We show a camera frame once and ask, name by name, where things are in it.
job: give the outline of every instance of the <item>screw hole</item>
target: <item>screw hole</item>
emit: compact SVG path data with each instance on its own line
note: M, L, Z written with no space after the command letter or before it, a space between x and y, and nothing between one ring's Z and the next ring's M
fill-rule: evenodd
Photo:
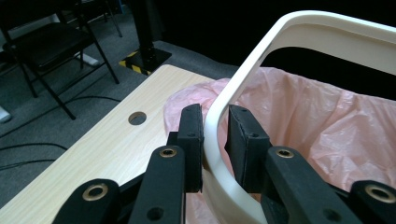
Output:
M163 218L163 209L159 207L153 207L148 210L148 219L151 221L157 221Z
M323 210L323 215L329 220L333 222L340 222L341 216L332 209L326 208Z
M368 185L365 190L368 195L382 203L396 203L396 196L387 189L376 185Z
M291 151L287 150L287 149L278 149L276 151L276 155L283 157L283 158L292 158L294 157L294 153L292 153Z
M172 148L166 148L160 151L160 156L164 158L174 157L177 154L177 151Z
M82 198L85 201L97 201L107 195L108 187L106 184L97 184L87 187L87 189L82 193Z

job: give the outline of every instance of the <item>yellow black tape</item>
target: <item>yellow black tape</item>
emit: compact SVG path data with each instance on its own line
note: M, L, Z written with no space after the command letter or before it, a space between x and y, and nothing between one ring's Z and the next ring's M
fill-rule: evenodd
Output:
M122 61L119 62L119 65L127 67L127 68L131 68L132 70L136 71L137 73L143 74L143 75L151 75L151 72L141 68L139 66L133 65L131 63L128 63L128 58L132 58L135 54L137 53L137 51L132 52L131 54L129 54L126 58L124 58Z

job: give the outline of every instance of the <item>light wood tabletop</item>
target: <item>light wood tabletop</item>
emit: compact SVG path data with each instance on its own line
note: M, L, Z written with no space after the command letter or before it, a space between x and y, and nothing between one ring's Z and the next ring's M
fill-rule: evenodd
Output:
M122 185L146 171L151 152L166 144L163 105L174 92L209 81L163 65L0 210L1 223L51 223L81 184L105 178ZM132 125L129 117L147 119Z

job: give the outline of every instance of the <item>black chair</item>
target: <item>black chair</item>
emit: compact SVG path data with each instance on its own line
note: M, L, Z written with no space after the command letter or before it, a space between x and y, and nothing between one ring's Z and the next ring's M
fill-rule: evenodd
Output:
M119 81L111 68L106 55L103 53L96 40L89 24L84 20L79 12L80 2L78 0L1 0L0 1L0 28L7 41L3 46L4 51L10 52L24 73L24 77L34 97L37 97L32 82L38 80L56 100L59 106L67 113L71 119L76 117L66 107L59 95L68 90L71 86L81 81L102 65L106 65L114 81ZM24 24L57 15L60 21L64 21L62 10L73 7L79 22L77 29L65 22L51 22L25 35L11 37L9 31L23 26ZM88 73L85 73L63 88L55 92L44 75L54 71L61 65L76 58L80 58L81 67L83 65L83 50L94 44L100 52L103 62ZM24 66L27 66L35 76L31 80Z

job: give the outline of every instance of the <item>trash bag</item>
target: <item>trash bag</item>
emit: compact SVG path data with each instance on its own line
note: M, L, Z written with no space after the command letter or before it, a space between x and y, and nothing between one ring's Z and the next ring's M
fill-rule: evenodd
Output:
M173 94L164 106L166 131L178 130L181 109L187 105L200 104L205 120L229 80L208 81ZM272 67L259 68L252 80L235 105L251 111L273 145L298 150L324 181L340 189L349 191L353 182L365 179L396 188L396 102ZM224 150L227 119L218 135L222 158L233 173ZM187 221L217 223L200 194L188 195Z

